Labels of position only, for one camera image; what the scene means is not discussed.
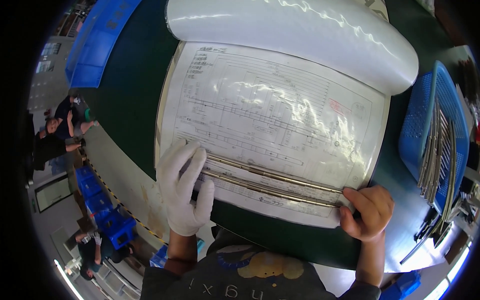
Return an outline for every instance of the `green workbench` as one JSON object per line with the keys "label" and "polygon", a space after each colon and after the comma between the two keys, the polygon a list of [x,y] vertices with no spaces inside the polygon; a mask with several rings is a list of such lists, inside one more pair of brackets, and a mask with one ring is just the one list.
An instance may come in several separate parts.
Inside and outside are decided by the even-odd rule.
{"label": "green workbench", "polygon": [[[178,44],[164,22],[165,0],[143,0],[133,12],[108,59],[99,88],[80,92],[115,143],[155,180],[156,112],[168,64]],[[390,23],[418,53],[420,74],[451,48],[437,21],[414,0],[386,0]],[[372,182],[386,187],[396,206],[386,228],[387,272],[407,272],[442,261],[441,255],[401,266],[399,261],[415,246],[430,207],[419,196],[414,178],[404,166],[397,141],[410,90],[392,97],[385,137]],[[275,252],[333,267],[355,269],[360,242],[340,227],[315,228],[261,216],[215,201],[212,221]]]}

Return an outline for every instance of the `yellow black striped line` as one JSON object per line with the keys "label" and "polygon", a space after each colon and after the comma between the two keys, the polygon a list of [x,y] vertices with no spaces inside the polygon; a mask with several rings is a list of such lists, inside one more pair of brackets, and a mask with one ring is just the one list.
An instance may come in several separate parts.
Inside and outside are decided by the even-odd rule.
{"label": "yellow black striped line", "polygon": [[156,237],[157,239],[159,239],[162,243],[164,243],[165,245],[168,246],[168,243],[165,242],[164,240],[162,240],[161,237],[159,237],[156,233],[154,233],[153,231],[151,231],[147,226],[145,226],[137,217],[135,217],[132,212],[130,210],[128,210],[128,208],[122,203],[120,202],[120,200],[115,196],[115,194],[112,192],[112,190],[107,186],[107,184],[105,183],[105,181],[103,181],[102,177],[100,176],[100,174],[97,172],[97,170],[95,169],[95,167],[92,165],[92,162],[90,161],[90,159],[87,157],[87,161],[88,161],[88,164],[92,167],[93,171],[95,172],[95,174],[97,175],[98,179],[100,179],[100,181],[103,183],[103,185],[105,185],[105,188],[112,194],[113,198],[115,198],[115,200],[117,200],[117,202],[121,205],[121,207],[123,207],[123,209],[125,209],[127,211],[127,213],[129,213],[134,219],[135,221],[138,222],[138,224],[142,225],[143,228],[145,228],[146,230],[148,230],[148,232],[150,232],[154,237]]}

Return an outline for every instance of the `white glove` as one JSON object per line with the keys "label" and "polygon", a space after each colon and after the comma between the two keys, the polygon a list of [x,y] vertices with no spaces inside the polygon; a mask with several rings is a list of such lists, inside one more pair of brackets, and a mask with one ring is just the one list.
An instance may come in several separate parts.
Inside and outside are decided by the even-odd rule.
{"label": "white glove", "polygon": [[100,246],[102,244],[102,238],[100,237],[100,234],[98,232],[95,232],[92,237],[94,238],[95,240],[95,244],[97,244],[98,246]]}
{"label": "white glove", "polygon": [[[189,237],[210,220],[215,186],[213,181],[206,180],[198,192],[196,206],[190,203],[207,154],[199,142],[187,145],[186,142],[177,141],[162,155],[156,167],[156,181],[167,205],[168,225],[174,232]],[[190,165],[179,178],[181,168],[192,156]]]}

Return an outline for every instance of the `plastic sheet protector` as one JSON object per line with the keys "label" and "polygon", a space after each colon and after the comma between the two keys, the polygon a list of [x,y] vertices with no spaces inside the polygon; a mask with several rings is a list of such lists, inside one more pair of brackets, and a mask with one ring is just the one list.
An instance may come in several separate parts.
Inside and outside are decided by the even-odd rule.
{"label": "plastic sheet protector", "polygon": [[[185,43],[170,75],[160,112],[160,155],[184,138],[199,140],[216,155],[337,188],[358,189],[370,180],[390,105],[390,97],[373,88],[290,55],[214,43]],[[341,194],[210,160],[205,167],[352,208]],[[208,178],[201,174],[196,189]],[[217,200],[295,223],[326,228],[339,224],[338,209],[213,181]]]}
{"label": "plastic sheet protector", "polygon": [[297,56],[392,96],[412,86],[419,61],[384,8],[380,0],[169,0],[165,16],[179,40]]}

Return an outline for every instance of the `blue plastic bin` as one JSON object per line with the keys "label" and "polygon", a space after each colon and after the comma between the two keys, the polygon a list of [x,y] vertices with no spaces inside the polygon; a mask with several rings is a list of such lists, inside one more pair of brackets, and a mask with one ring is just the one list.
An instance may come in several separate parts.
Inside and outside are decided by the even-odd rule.
{"label": "blue plastic bin", "polygon": [[102,187],[98,184],[95,177],[87,178],[80,183],[80,190],[85,200],[102,192]]}
{"label": "blue plastic bin", "polygon": [[110,197],[104,193],[99,193],[85,200],[85,206],[94,214],[94,219],[99,224],[106,216],[113,211],[113,205]]}
{"label": "blue plastic bin", "polygon": [[[446,67],[436,61],[433,71],[426,73],[413,85],[407,115],[403,122],[402,131],[398,140],[400,158],[410,173],[418,181],[422,158],[425,151],[430,120],[432,119],[435,96],[438,98],[440,109],[447,120],[453,120],[456,133],[456,180],[454,196],[458,193],[467,166],[469,135],[465,114],[456,92],[455,85],[448,74]],[[445,206],[448,180],[441,180],[433,207],[441,214]]]}
{"label": "blue plastic bin", "polygon": [[420,274],[417,271],[403,273],[400,278],[382,291],[380,300],[402,300],[420,286]]}
{"label": "blue plastic bin", "polygon": [[135,238],[133,228],[137,224],[132,216],[122,216],[119,209],[120,205],[98,224],[98,228],[108,236],[116,250]]}
{"label": "blue plastic bin", "polygon": [[77,177],[77,184],[80,187],[80,184],[82,183],[82,181],[93,177],[93,172],[89,166],[84,166],[84,167],[75,169],[75,175]]}
{"label": "blue plastic bin", "polygon": [[98,87],[108,57],[141,0],[98,0],[89,12],[67,59],[70,87]]}
{"label": "blue plastic bin", "polygon": [[158,250],[158,252],[152,256],[152,258],[150,258],[151,267],[157,267],[157,268],[163,269],[168,259],[167,249],[168,249],[167,245],[163,245],[162,248],[160,248],[160,250]]}

